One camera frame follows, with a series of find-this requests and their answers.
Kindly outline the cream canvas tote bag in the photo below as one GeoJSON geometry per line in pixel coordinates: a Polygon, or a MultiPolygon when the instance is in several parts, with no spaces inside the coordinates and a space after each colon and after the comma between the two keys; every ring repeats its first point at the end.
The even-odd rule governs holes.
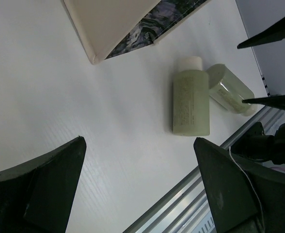
{"type": "Polygon", "coordinates": [[[93,65],[168,35],[206,0],[64,0],[69,19],[93,65]]]}

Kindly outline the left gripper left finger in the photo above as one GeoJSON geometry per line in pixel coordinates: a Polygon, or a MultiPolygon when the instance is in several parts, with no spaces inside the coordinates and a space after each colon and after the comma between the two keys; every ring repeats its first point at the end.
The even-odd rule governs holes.
{"type": "Polygon", "coordinates": [[[64,233],[86,153],[78,136],[0,171],[0,233],[64,233]]]}

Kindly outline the pale green bottle white cap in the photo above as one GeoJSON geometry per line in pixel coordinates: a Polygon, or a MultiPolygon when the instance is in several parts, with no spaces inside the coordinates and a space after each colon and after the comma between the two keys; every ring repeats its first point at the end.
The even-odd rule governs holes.
{"type": "Polygon", "coordinates": [[[173,133],[181,136],[210,134],[209,76],[201,57],[178,61],[173,77],[173,133]]]}

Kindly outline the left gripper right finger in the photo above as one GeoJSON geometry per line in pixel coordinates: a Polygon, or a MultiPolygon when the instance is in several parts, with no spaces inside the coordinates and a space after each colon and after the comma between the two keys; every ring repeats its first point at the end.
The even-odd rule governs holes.
{"type": "Polygon", "coordinates": [[[285,174],[204,138],[193,144],[218,233],[285,233],[285,174]]]}

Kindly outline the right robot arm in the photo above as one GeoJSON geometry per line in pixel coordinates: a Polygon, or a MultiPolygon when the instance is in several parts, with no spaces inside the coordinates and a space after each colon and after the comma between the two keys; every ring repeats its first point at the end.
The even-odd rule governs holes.
{"type": "MultiPolygon", "coordinates": [[[[273,43],[285,39],[285,17],[263,32],[237,45],[238,49],[273,43]]],[[[285,95],[245,99],[245,104],[261,104],[285,111],[285,95]]],[[[250,136],[240,143],[243,155],[255,162],[272,161],[275,165],[285,164],[285,123],[275,135],[250,136]]]]}

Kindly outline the olive green clear bottle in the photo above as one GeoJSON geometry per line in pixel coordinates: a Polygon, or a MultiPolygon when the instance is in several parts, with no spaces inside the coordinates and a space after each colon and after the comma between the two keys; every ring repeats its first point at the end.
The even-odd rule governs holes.
{"type": "Polygon", "coordinates": [[[242,102],[253,99],[254,93],[226,65],[215,64],[206,72],[209,76],[209,95],[222,107],[245,117],[256,112],[256,104],[242,102]]]}

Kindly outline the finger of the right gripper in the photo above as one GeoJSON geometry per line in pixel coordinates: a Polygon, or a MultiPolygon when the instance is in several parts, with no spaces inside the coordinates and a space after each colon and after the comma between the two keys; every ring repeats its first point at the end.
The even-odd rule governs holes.
{"type": "Polygon", "coordinates": [[[258,45],[273,43],[285,39],[285,17],[262,31],[261,33],[245,40],[237,45],[237,49],[254,47],[258,45]]]}
{"type": "Polygon", "coordinates": [[[247,104],[261,104],[264,106],[285,111],[285,95],[269,96],[265,98],[246,99],[242,101],[247,104]]]}

